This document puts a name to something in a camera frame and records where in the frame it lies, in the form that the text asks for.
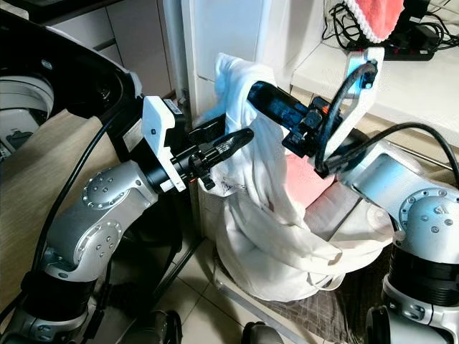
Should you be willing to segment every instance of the tiled floor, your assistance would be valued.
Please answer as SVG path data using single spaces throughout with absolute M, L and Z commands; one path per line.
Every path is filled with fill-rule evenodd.
M 158 309 L 175 310 L 180 314 L 183 344 L 239 344 L 244 325 L 260 321 L 209 282 L 212 280 L 212 250 L 213 243 L 204 241 L 158 304 Z M 301 334 L 310 344 L 327 344 L 311 333 L 305 335 L 304 330 Z M 283 339 L 285 344 L 292 344 L 289 339 Z

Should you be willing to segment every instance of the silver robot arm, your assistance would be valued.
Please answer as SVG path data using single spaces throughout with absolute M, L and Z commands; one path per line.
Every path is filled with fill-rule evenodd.
M 306 107 L 264 82 L 252 86 L 248 100 L 289 130 L 283 140 L 286 148 L 301 158 L 309 156 L 321 176 L 336 173 L 340 182 L 394 220 L 385 306 L 369 312 L 367 343 L 459 344 L 458 190 L 416 174 L 404 153 L 385 140 L 351 158 L 350 152 L 368 140 L 354 127 L 375 101 L 383 57 L 382 48 L 350 53 L 347 78 L 332 103 L 315 97 Z M 344 99 L 351 104 L 341 114 Z M 351 160 L 341 165 L 346 153 Z M 407 336 L 412 331 L 416 336 Z
M 384 331 L 391 344 L 458 344 L 459 191 L 419 176 L 397 151 L 381 141 L 339 174 L 340 182 L 386 210 L 398 229 L 384 306 L 369 311 L 368 343 L 384 343 L 377 337 Z
M 183 191 L 196 178 L 213 187 L 210 168 L 253 138 L 247 128 L 214 141 L 207 151 L 192 145 L 173 156 L 165 146 L 166 131 L 173 127 L 174 115 L 163 100 L 146 97 L 142 131 L 159 166 L 142 171 L 127 161 L 89 179 L 77 202 L 53 221 L 40 271 L 25 279 L 27 296 L 0 343 L 68 343 L 85 322 L 95 281 L 129 226 L 160 193 Z
M 126 229 L 157 200 L 133 161 L 96 174 L 80 200 L 53 222 L 42 270 L 72 282 L 96 280 Z

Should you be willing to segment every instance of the pink cloth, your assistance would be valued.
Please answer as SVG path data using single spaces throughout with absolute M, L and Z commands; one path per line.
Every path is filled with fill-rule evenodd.
M 308 157 L 299 158 L 295 154 L 285 157 L 287 175 L 285 190 L 294 201 L 308 208 L 332 183 L 333 177 L 322 179 L 314 172 Z
M 403 0 L 345 0 L 365 37 L 370 42 L 384 41 L 403 11 Z

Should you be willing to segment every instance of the white cloth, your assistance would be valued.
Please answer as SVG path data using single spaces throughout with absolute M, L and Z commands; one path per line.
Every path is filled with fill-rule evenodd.
M 227 197 L 216 233 L 217 250 L 242 289 L 264 300 L 287 302 L 338 287 L 346 272 L 377 258 L 391 242 L 392 226 L 384 212 L 373 216 L 370 223 L 365 214 L 379 209 L 361 202 L 342 234 L 338 231 L 326 241 L 311 232 L 308 219 L 303 220 L 304 206 L 285 191 L 282 130 L 247 101 L 257 81 L 275 85 L 273 71 L 219 54 L 215 81 L 219 104 L 199 122 L 226 113 L 227 133 L 245 127 L 255 133 L 251 143 L 211 172 L 216 186 L 210 193 Z M 343 192 L 334 189 L 329 199 Z M 340 207 L 338 201 L 322 207 L 316 218 L 326 222 Z

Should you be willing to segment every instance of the electrical cable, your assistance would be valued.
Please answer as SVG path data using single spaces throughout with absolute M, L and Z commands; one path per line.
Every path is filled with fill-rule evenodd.
M 112 116 L 112 118 L 110 118 L 108 122 L 104 124 L 104 126 L 101 129 L 99 129 L 99 131 L 95 134 L 94 138 L 91 140 L 91 142 L 89 143 L 89 145 L 87 146 L 83 154 L 81 155 L 77 165 L 75 166 L 72 173 L 70 174 L 70 177 L 67 179 L 64 186 L 62 187 L 62 190 L 59 192 L 59 195 L 57 196 L 55 202 L 53 203 L 51 209 L 49 210 L 47 218 L 40 232 L 38 242 L 37 242 L 37 247 L 34 253 L 34 261 L 32 262 L 32 268 L 31 268 L 32 272 L 36 272 L 39 269 L 39 264 L 42 260 L 42 255 L 44 252 L 44 248 L 46 246 L 47 234 L 48 234 L 49 228 L 51 227 L 52 222 L 54 221 L 56 213 L 59 210 L 59 207 L 61 206 L 62 202 L 67 196 L 70 188 L 72 187 L 73 183 L 78 177 L 78 174 L 81 172 L 82 167 L 85 165 L 85 162 L 89 158 L 89 155 L 92 153 L 94 147 L 98 144 L 99 140 L 106 133 L 107 129 L 111 126 L 111 124 L 118 117 L 118 115 L 123 112 L 123 110 L 124 110 L 124 107 L 122 107 L 117 113 L 115 113 Z
M 358 147 L 351 149 L 348 153 L 344 154 L 343 156 L 329 158 L 323 164 L 329 171 L 335 171 L 337 168 L 356 158 L 359 154 L 363 153 L 367 148 L 374 145 L 386 136 L 408 128 L 420 129 L 426 131 L 431 136 L 433 136 L 433 138 L 440 144 L 441 148 L 444 150 L 445 155 L 448 157 L 448 161 L 453 170 L 455 182 L 457 186 L 459 186 L 459 165 L 458 161 L 456 160 L 453 149 L 439 132 L 437 132 L 434 128 L 430 127 L 429 125 L 422 123 L 408 122 L 394 125 L 375 135 L 373 138 L 370 138 L 369 140 L 365 141 Z
M 124 91 L 124 86 L 123 83 L 118 79 L 119 85 L 120 85 L 120 93 L 123 94 Z M 120 100 L 114 104 L 113 107 L 119 105 Z M 120 113 L 124 111 L 126 106 L 123 106 L 118 112 L 116 112 L 104 126 L 99 129 L 99 131 L 95 134 L 94 138 L 91 140 L 83 154 L 81 155 L 77 165 L 74 167 L 72 173 L 70 174 L 70 177 L 67 179 L 65 182 L 64 186 L 62 187 L 62 190 L 60 191 L 59 195 L 57 196 L 55 202 L 53 203 L 51 209 L 49 210 L 49 213 L 47 215 L 47 218 L 44 222 L 44 225 L 42 227 L 42 230 L 40 232 L 37 246 L 35 248 L 35 253 L 34 253 L 34 260 L 32 262 L 32 268 L 31 272 L 36 272 L 39 269 L 39 264 L 42 259 L 42 255 L 44 252 L 44 248 L 46 246 L 46 238 L 47 234 L 49 231 L 49 228 L 51 227 L 51 224 L 54 220 L 54 217 L 56 216 L 57 211 L 59 210 L 59 207 L 61 206 L 62 202 L 64 201 L 66 195 L 68 194 L 70 188 L 72 187 L 73 183 L 75 182 L 78 174 L 81 172 L 82 167 L 84 166 L 86 160 L 89 158 L 89 155 L 92 153 L 94 147 L 98 144 L 99 140 L 102 138 L 102 136 L 106 133 L 107 129 L 110 127 L 110 125 L 113 123 L 113 121 L 118 117 Z M 26 296 L 25 291 L 21 291 L 0 313 L 0 324 L 4 321 L 4 319 L 8 316 L 8 314 L 22 301 L 22 299 Z
M 336 117 L 339 114 L 339 107 L 343 103 L 344 99 L 346 99 L 347 92 L 351 89 L 352 85 L 358 81 L 362 75 L 366 73 L 377 73 L 377 68 L 372 63 L 365 63 L 358 66 L 352 73 L 344 80 L 341 84 L 338 92 L 333 97 L 331 101 L 330 108 L 328 109 L 328 117 L 326 118 L 326 122 L 322 125 L 322 130 L 320 134 L 320 138 L 318 141 L 318 152 L 315 158 L 315 167 L 316 170 L 319 172 L 324 171 L 323 160 L 325 157 L 325 149 L 328 143 L 328 139 L 331 135 L 331 130 L 333 128 L 333 124 L 335 122 Z
M 112 259 L 110 259 L 107 263 L 107 268 L 105 270 L 105 280 L 103 282 L 103 286 L 100 288 L 100 294 L 98 298 L 97 306 L 94 310 L 93 315 L 89 323 L 87 324 L 85 333 L 83 334 L 83 339 L 80 344 L 85 344 L 89 339 L 94 339 L 95 334 L 97 333 L 100 324 L 104 317 L 104 309 L 107 308 L 108 304 L 108 297 L 110 296 L 111 291 L 111 278 L 112 272 Z
M 26 296 L 26 292 L 21 291 L 13 301 L 9 303 L 0 313 L 0 325 L 5 321 L 6 317 L 8 316 L 9 313 L 11 313 L 14 308 L 17 307 L 17 305 L 22 301 L 22 299 Z
M 368 41 L 368 39 L 365 37 L 354 14 L 345 3 L 336 4 L 328 12 L 330 14 L 331 21 L 333 22 L 334 33 L 326 36 L 326 32 L 328 30 L 328 20 L 327 18 L 325 18 L 325 29 L 322 33 L 323 41 L 335 37 L 336 42 L 338 43 L 340 48 L 344 50 L 350 50 L 353 49 L 353 47 L 370 47 L 375 45 Z M 435 53 L 438 50 L 459 47 L 459 36 L 451 34 L 448 28 L 446 27 L 445 22 L 438 15 L 436 15 L 435 12 L 436 11 L 429 11 L 426 13 L 426 15 L 435 17 L 440 22 L 440 24 L 436 22 L 423 22 L 419 24 L 412 24 L 413 27 L 429 27 L 438 37 L 436 43 L 433 44 L 431 47 L 427 48 L 427 51 L 430 53 Z M 351 23 L 345 23 L 345 19 L 350 20 Z M 411 47 L 394 44 L 394 42 L 391 42 L 391 39 L 388 39 L 387 41 L 385 41 L 383 45 L 395 49 L 411 49 Z
M 446 6 L 446 5 L 448 5 L 450 2 L 451 2 L 451 0 L 446 0 L 446 1 L 445 1 L 443 4 L 441 4 L 441 5 L 437 5 L 437 4 L 429 4 L 429 5 L 434 6 L 434 7 L 437 7 L 436 10 L 432 11 L 432 13 L 436 13 L 436 12 L 438 12 L 439 10 L 441 10 L 441 7 L 438 7 L 438 6 Z
M 459 14 L 459 12 L 455 11 L 454 9 L 450 9 L 448 7 L 446 7 L 445 5 L 437 5 L 437 4 L 431 4 L 432 6 L 434 7 L 437 7 L 438 8 L 438 11 L 441 10 L 441 9 L 444 9 L 448 12 L 451 12 L 451 13 L 454 13 L 454 14 Z

